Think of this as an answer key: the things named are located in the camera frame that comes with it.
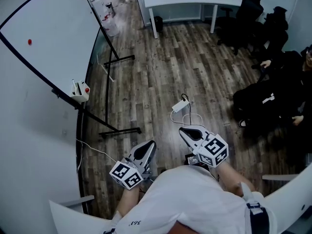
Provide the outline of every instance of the whiteboard stand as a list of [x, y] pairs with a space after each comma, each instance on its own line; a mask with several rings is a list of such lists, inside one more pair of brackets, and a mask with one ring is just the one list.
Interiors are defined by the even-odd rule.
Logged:
[[[63, 10], [58, 10], [58, 12], [55, 14], [56, 16], [58, 16], [59, 18], [54, 18], [54, 19], [50, 19], [50, 17], [48, 17], [45, 20], [27, 20], [27, 28], [23, 27], [23, 30], [20, 30], [20, 20], [23, 19], [23, 17], [25, 17], [28, 14], [31, 15], [37, 15], [37, 12], [42, 12], [41, 8], [56, 8], [59, 4], [64, 4], [65, 2], [68, 2], [68, 0], [27, 0], [26, 2], [24, 2], [19, 8], [17, 8], [11, 15], [9, 15], [9, 17], [0, 25], [0, 40], [6, 45], [6, 47], [27, 67], [29, 68], [35, 75], [37, 75], [40, 79], [42, 79], [46, 84], [48, 84], [50, 87], [52, 87], [52, 92], [54, 94], [57, 95], [58, 98], [63, 99], [64, 101], [66, 101], [68, 104], [72, 105], [75, 109], [78, 109], [80, 112], [84, 113], [85, 115], [89, 116], [90, 118], [96, 120], [97, 122], [103, 124], [104, 126], [110, 128], [112, 131], [110, 132], [106, 132], [106, 133], [100, 133], [101, 136], [107, 135], [107, 134], [117, 134], [117, 133], [125, 133], [125, 132], [138, 132], [139, 134], [141, 133], [141, 129], [139, 127], [136, 128], [129, 128], [129, 129], [122, 129], [122, 130], [118, 130], [117, 128], [111, 126], [110, 124], [108, 124], [108, 88], [109, 88], [109, 73], [110, 73], [110, 66], [111, 63], [114, 62], [118, 62], [121, 60], [125, 60], [125, 59], [135, 59], [134, 55], [131, 56], [127, 56], [127, 57], [123, 57], [123, 58], [119, 58], [117, 52], [115, 51], [111, 41], [109, 40], [102, 24], [101, 21], [95, 11], [95, 9], [93, 8], [93, 6], [91, 5], [92, 3], [89, 0], [70, 0], [72, 4], [70, 5], [66, 5], [66, 15], [62, 15], [62, 11]], [[91, 14], [94, 14], [97, 23], [99, 24], [99, 28], [96, 26], [96, 22], [92, 21], [93, 17], [90, 16]], [[72, 25], [73, 23], [75, 23], [74, 21], [74, 17], [69, 17], [68, 15], [83, 15], [84, 18], [83, 20], [80, 21], [81, 22], [90, 22], [88, 25], [82, 25], [82, 28], [79, 28], [79, 30], [82, 32], [82, 36], [87, 36], [87, 34], [85, 33], [89, 33], [90, 37], [85, 38], [84, 40], [88, 41], [88, 45], [85, 44], [85, 42], [81, 43], [79, 42], [79, 49], [80, 53], [74, 53], [75, 56], [79, 56], [80, 54], [84, 55], [84, 60], [83, 63], [89, 63], [90, 62], [90, 55], [93, 51], [93, 49], [91, 50], [90, 48], [90, 55], [89, 57], [87, 57], [86, 52], [88, 51], [88, 49], [86, 47], [91, 47], [91, 44], [95, 44], [95, 42], [91, 42], [93, 38], [93, 36], [95, 37], [95, 35], [97, 35], [96, 33], [99, 32], [99, 29], [102, 31], [108, 45], [111, 48], [111, 52], [110, 52], [110, 58], [109, 58], [109, 62], [105, 63], [104, 65], [107, 65], [108, 67], [108, 75], [107, 75], [107, 84], [106, 84], [106, 97], [105, 97], [105, 121], [98, 118], [97, 116], [95, 116], [94, 114], [90, 113], [88, 110], [85, 109], [84, 103], [80, 104], [79, 102], [75, 101], [74, 99], [70, 98], [69, 95], [66, 93], [66, 88], [64, 88], [64, 84], [66, 85], [66, 83], [58, 83], [60, 79], [57, 79], [53, 76], [53, 74], [57, 74], [57, 73], [61, 73], [61, 72], [57, 72], [55, 71], [55, 69], [62, 67], [62, 65], [54, 65], [51, 69], [46, 69], [44, 70], [45, 65], [43, 65], [42, 63], [40, 63], [40, 58], [34, 58], [34, 55], [29, 56], [29, 53], [27, 51], [25, 51], [24, 47], [23, 47], [23, 42], [20, 41], [19, 37], [16, 37], [15, 34], [19, 33], [21, 34], [21, 37], [25, 38], [25, 34], [27, 33], [27, 29], [32, 29], [33, 31], [36, 32], [36, 27], [39, 29], [44, 29], [44, 25], [48, 25], [48, 27], [51, 27], [53, 29], [57, 28], [61, 30], [54, 32], [53, 36], [55, 38], [61, 38], [62, 34], [66, 33], [66, 36], [71, 36], [71, 30], [72, 30]], [[72, 20], [72, 21], [68, 21], [67, 23], [63, 23], [61, 25], [61, 27], [57, 24], [59, 22], [64, 22], [64, 19], [67, 20]], [[40, 35], [40, 37], [45, 37], [48, 36], [49, 34], [43, 34]], [[63, 39], [63, 44], [66, 44], [67, 49], [71, 49], [71, 45], [74, 45], [74, 43], [72, 43], [72, 39], [80, 39], [79, 37], [75, 37], [72, 39]], [[44, 41], [46, 43], [48, 43], [45, 47], [46, 48], [50, 48], [51, 45], [51, 41]], [[112, 60], [112, 53], [114, 53], [114, 56], [116, 58], [116, 60]], [[35, 57], [37, 56], [41, 56], [40, 53], [36, 52]], [[58, 55], [53, 55], [53, 59], [56, 59], [57, 61], [63, 61], [63, 59], [60, 59], [60, 57], [58, 57]], [[67, 61], [72, 61], [75, 60], [75, 58], [68, 58], [66, 59]], [[68, 72], [67, 75], [71, 76], [73, 75], [72, 72]], [[87, 76], [88, 75], [88, 67], [87, 65], [83, 64], [80, 65], [80, 76], [78, 79], [75, 80], [80, 80], [82, 75]]]

